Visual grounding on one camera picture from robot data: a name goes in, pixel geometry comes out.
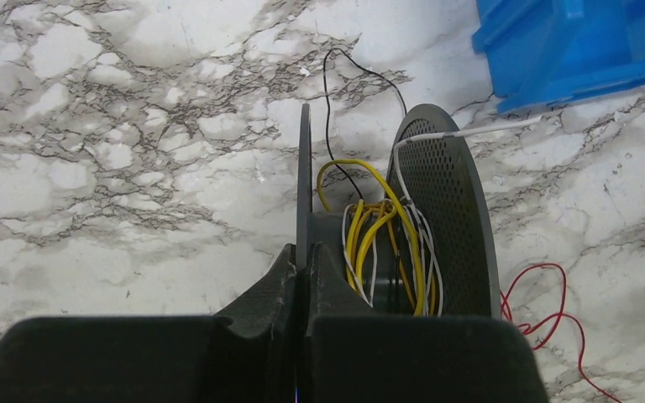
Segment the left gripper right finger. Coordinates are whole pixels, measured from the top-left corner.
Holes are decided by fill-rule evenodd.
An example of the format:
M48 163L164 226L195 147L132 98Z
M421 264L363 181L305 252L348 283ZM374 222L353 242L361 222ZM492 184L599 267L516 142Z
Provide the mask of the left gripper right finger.
M373 311L322 243L309 252L302 402L545 402L536 360L509 323Z

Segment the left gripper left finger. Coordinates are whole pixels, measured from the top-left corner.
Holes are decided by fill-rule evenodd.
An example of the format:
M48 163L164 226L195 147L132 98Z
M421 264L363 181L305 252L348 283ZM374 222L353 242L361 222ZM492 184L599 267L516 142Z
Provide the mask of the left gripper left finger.
M0 341L0 402L291 402L295 257L212 316L21 321Z

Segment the black round spool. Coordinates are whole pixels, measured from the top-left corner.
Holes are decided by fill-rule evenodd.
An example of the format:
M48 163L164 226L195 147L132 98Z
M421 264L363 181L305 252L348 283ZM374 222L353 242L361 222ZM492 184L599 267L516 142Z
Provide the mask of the black round spool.
M393 142L382 198L315 212L328 167L312 168L311 109L299 136L296 262L327 245L343 281L376 312L501 317L490 217L466 134L441 107L420 104Z

